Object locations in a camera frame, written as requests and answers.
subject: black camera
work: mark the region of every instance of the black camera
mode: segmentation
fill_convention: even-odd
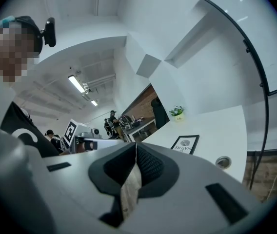
[[[55,36],[55,19],[49,18],[46,21],[45,29],[40,31],[41,37],[44,37],[44,44],[54,47],[56,45],[56,36]]]

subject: black curved railing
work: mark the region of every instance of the black curved railing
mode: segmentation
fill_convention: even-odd
[[[250,181],[249,189],[251,190],[252,185],[253,185],[253,181],[254,181],[254,178],[255,178],[255,174],[257,172],[257,169],[258,169],[259,164],[261,162],[263,153],[265,151],[265,145],[266,145],[266,140],[267,140],[267,135],[268,135],[268,130],[269,130],[269,99],[268,99],[268,96],[277,94],[277,90],[274,90],[274,91],[270,92],[268,81],[267,81],[266,74],[265,74],[263,65],[261,63],[260,57],[257,54],[257,52],[256,52],[254,46],[252,45],[251,41],[249,40],[249,38],[247,37],[245,32],[242,30],[242,28],[224,10],[222,10],[214,2],[212,2],[210,0],[205,0],[205,1],[208,2],[209,4],[211,4],[213,7],[215,7],[218,11],[220,11],[238,29],[238,31],[242,34],[242,36],[244,37],[243,43],[246,46],[246,52],[251,54],[251,57],[254,60],[254,63],[257,67],[257,71],[258,71],[260,81],[261,81],[260,87],[262,87],[262,90],[263,90],[264,105],[265,105],[265,126],[264,126],[264,136],[263,136],[262,148],[261,148],[261,151],[258,155],[258,160],[257,160],[257,162],[254,166],[251,181]]]

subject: ceiling light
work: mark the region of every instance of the ceiling light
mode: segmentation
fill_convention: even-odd
[[[76,77],[70,76],[68,79],[71,81],[71,83],[80,91],[80,93],[85,92],[85,90],[82,88],[80,83],[77,81]]]
[[[98,104],[95,102],[95,100],[91,101],[91,103],[94,105],[94,106],[97,106]]]

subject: brick wall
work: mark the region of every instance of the brick wall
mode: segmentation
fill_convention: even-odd
[[[150,103],[155,98],[157,98],[157,94],[153,86],[150,85],[123,114],[131,118],[132,115],[134,115],[135,118],[154,117],[153,107]]]
[[[247,157],[246,170],[244,180],[242,182],[249,189],[249,183],[252,175],[254,162],[253,157]],[[263,156],[261,163],[257,169],[251,193],[254,194],[260,201],[264,202],[270,193],[274,179],[277,175],[277,155]],[[277,196],[277,178],[272,189],[270,199]]]

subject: person with cap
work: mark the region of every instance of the person with cap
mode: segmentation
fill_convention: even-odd
[[[123,131],[122,131],[122,128],[120,127],[119,120],[116,119],[115,117],[115,113],[116,111],[114,110],[110,111],[110,121],[113,123],[114,128],[116,132],[119,134],[120,138],[124,141]]]
[[[47,130],[44,136],[50,139],[52,145],[57,149],[59,154],[66,151],[67,148],[62,138],[59,135],[55,135],[52,130]]]
[[[0,20],[0,77],[9,87],[27,71],[27,64],[39,56],[42,35],[29,16],[9,16]],[[25,145],[38,149],[41,157],[58,156],[59,152],[33,124],[28,113],[12,102],[0,128],[19,138]]]

